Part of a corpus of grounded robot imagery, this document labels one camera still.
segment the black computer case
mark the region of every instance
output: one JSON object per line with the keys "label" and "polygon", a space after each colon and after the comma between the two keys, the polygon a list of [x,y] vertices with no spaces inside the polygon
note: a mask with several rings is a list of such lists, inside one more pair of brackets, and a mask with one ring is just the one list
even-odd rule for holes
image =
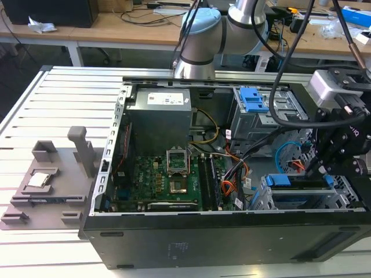
{"label": "black computer case", "polygon": [[28,17],[43,23],[90,28],[99,10],[97,0],[2,0],[13,24],[28,24]]}

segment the robotic arm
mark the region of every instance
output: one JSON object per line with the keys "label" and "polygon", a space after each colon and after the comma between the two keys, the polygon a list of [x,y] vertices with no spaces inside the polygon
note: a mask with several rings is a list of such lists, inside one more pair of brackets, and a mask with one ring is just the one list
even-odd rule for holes
{"label": "robotic arm", "polygon": [[[228,16],[221,16],[215,9],[198,9],[179,61],[174,66],[174,77],[214,79],[215,54],[244,55],[259,49],[261,43],[251,22],[253,5],[254,0],[237,0],[236,4],[230,7]],[[265,22],[264,6],[265,0],[259,0],[254,19],[261,36],[266,37],[268,26]]]}

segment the yellow wire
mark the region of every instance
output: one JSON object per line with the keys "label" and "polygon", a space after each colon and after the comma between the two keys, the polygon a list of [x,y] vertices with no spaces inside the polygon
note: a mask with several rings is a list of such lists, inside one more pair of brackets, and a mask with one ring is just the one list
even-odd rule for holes
{"label": "yellow wire", "polygon": [[213,142],[219,135],[219,127],[217,125],[217,123],[215,122],[215,120],[208,114],[206,113],[204,110],[202,109],[199,109],[199,108],[196,108],[197,111],[201,111],[202,113],[206,114],[208,116],[208,118],[213,122],[213,124],[215,125],[215,129],[216,129],[216,132],[215,132],[215,136],[209,140],[206,140],[206,141],[190,141],[189,143],[192,143],[192,144],[208,144],[210,142]]}

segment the metal extrusion table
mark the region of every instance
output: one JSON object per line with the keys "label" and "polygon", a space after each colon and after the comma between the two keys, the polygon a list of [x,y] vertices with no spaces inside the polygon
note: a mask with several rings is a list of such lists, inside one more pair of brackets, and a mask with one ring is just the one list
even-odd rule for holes
{"label": "metal extrusion table", "polygon": [[[122,77],[171,76],[165,69],[44,69],[0,124],[0,215],[31,164],[31,149],[37,140],[73,147],[66,136],[68,129],[84,125],[87,140],[103,147]],[[274,76],[217,72],[218,78],[247,81],[273,80]],[[305,84],[309,78],[287,74],[283,80]],[[79,240],[77,232],[0,231],[0,277],[371,277],[371,239],[323,263],[107,270],[92,245]]]}

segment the gray floor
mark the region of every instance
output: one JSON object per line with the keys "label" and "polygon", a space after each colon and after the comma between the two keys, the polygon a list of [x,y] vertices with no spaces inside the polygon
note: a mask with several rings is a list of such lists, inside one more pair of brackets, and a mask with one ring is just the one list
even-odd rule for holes
{"label": "gray floor", "polygon": [[[41,65],[70,66],[68,52],[63,52],[58,46],[32,45],[29,52],[37,61],[36,65],[19,45],[19,55],[6,55],[0,59],[0,121],[13,107],[19,96],[32,81]],[[108,67],[130,68],[168,68],[171,52],[154,50],[121,50],[122,61],[118,49],[106,49],[111,57]],[[94,48],[83,48],[82,56],[87,67],[103,67],[105,57]],[[214,63],[217,70],[250,71],[242,66],[242,56],[229,56],[227,66],[220,66],[221,56],[216,56]]]}

